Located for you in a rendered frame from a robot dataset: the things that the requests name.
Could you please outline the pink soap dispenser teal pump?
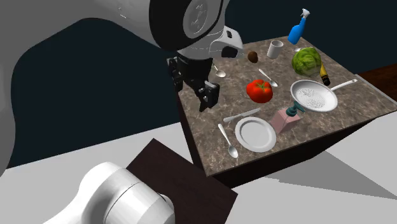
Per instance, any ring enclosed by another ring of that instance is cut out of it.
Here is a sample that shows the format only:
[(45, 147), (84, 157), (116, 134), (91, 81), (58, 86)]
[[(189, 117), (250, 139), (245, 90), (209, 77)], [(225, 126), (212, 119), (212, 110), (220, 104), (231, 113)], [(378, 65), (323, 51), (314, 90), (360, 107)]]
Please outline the pink soap dispenser teal pump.
[(291, 107), (280, 109), (274, 114), (270, 124), (276, 134), (291, 130), (301, 120), (297, 111), (305, 112), (304, 108), (294, 101)]

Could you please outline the yellow bottle with black cap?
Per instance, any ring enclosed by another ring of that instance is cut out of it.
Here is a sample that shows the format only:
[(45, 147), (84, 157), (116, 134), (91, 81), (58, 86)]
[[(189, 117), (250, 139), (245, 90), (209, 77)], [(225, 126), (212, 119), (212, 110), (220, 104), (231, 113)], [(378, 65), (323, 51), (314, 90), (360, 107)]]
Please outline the yellow bottle with black cap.
[(323, 63), (321, 63), (321, 68), (320, 68), (319, 75), (320, 75), (320, 77), (321, 77), (321, 79), (323, 81), (323, 84), (325, 86), (329, 86), (330, 85), (330, 79), (329, 79), (328, 73), (326, 72), (326, 69), (325, 69)]

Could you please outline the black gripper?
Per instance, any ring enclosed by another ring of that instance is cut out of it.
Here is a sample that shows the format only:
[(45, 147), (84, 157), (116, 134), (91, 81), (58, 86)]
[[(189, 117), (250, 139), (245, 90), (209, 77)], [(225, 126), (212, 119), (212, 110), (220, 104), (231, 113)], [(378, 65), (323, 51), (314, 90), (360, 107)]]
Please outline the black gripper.
[(168, 73), (173, 80), (175, 91), (181, 91), (185, 81), (200, 100), (200, 112), (218, 103), (220, 85), (208, 81), (212, 62), (212, 58), (197, 60), (183, 55), (167, 59)]

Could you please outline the blue spray bottle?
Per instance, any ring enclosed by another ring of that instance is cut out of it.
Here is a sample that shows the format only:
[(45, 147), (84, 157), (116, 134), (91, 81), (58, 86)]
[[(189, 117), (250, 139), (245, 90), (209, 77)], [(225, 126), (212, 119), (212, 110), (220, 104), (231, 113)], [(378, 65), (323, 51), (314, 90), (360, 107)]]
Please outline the blue spray bottle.
[(305, 29), (306, 20), (309, 15), (310, 15), (310, 11), (303, 8), (300, 23), (298, 25), (293, 26), (289, 32), (288, 41), (291, 44), (293, 45), (297, 44), (300, 38), (302, 37), (302, 34)]

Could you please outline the silver table knife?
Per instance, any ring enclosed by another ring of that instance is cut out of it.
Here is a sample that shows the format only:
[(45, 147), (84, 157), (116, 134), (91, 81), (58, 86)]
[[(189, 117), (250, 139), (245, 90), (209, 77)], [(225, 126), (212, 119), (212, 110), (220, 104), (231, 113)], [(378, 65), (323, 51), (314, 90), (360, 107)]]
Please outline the silver table knife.
[(230, 121), (232, 121), (232, 120), (234, 120), (236, 118), (239, 118), (239, 117), (249, 116), (249, 115), (255, 114), (255, 113), (259, 112), (260, 110), (261, 110), (261, 108), (252, 109), (250, 111), (247, 111), (247, 112), (244, 112), (244, 113), (240, 113), (238, 115), (226, 117), (226, 118), (223, 119), (223, 121), (224, 122), (230, 122)]

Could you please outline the small silver spoon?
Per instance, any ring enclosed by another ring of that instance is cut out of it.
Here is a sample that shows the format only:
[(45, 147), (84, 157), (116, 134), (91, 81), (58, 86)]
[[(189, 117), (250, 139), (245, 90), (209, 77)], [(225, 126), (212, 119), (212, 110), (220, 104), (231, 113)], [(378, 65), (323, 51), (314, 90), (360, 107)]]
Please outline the small silver spoon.
[(224, 78), (226, 76), (226, 73), (220, 69), (217, 68), (215, 64), (213, 64), (215, 70), (216, 70), (216, 76)]

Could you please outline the large silver spoon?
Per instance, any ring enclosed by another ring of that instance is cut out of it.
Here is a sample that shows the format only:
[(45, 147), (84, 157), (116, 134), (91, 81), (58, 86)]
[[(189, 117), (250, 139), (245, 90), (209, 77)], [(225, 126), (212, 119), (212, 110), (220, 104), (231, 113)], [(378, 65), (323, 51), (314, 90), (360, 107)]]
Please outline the large silver spoon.
[(231, 144), (222, 124), (218, 124), (218, 128), (221, 131), (221, 133), (223, 134), (223, 137), (226, 139), (227, 143), (228, 143), (228, 153), (231, 157), (233, 158), (237, 158), (239, 156), (237, 149)]

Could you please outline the white plate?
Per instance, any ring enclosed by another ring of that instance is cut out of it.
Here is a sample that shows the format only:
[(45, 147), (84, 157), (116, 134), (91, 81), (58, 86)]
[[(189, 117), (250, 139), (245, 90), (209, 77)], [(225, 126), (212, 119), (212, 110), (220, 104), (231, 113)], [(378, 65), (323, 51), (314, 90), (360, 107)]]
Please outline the white plate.
[(235, 136), (245, 149), (256, 153), (270, 151), (277, 141), (271, 124), (253, 116), (245, 117), (237, 122)]

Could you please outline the white cup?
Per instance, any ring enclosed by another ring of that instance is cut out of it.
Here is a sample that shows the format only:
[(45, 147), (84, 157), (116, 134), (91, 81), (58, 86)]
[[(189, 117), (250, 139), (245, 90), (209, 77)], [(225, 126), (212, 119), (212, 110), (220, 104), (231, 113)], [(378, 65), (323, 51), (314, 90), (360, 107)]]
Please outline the white cup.
[(270, 46), (268, 48), (267, 57), (270, 59), (276, 59), (279, 56), (283, 46), (284, 43), (282, 41), (279, 40), (271, 41)]

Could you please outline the green lettuce head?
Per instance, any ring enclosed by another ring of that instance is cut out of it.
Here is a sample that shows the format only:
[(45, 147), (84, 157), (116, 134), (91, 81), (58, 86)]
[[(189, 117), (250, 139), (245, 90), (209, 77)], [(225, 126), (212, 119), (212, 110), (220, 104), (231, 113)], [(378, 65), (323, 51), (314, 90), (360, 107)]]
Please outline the green lettuce head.
[(321, 56), (315, 48), (301, 48), (295, 52), (291, 65), (296, 74), (309, 78), (319, 75), (321, 70)]

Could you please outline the red tomato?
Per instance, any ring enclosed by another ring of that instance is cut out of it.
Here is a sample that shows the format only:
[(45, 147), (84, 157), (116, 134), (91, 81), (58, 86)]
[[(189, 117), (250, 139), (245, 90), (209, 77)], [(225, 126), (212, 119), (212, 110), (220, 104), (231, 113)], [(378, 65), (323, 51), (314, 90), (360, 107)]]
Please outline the red tomato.
[(254, 80), (247, 84), (246, 93), (256, 103), (267, 103), (273, 98), (272, 86), (264, 80)]

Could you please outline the dark robot stand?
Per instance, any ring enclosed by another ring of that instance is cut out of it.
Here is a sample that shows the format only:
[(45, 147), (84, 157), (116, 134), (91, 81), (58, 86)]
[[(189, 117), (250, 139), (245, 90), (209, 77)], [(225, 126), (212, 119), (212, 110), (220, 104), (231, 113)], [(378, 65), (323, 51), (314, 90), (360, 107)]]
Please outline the dark robot stand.
[(235, 191), (207, 177), (156, 139), (143, 148), (127, 170), (171, 199), (176, 224), (225, 224), (237, 198)]

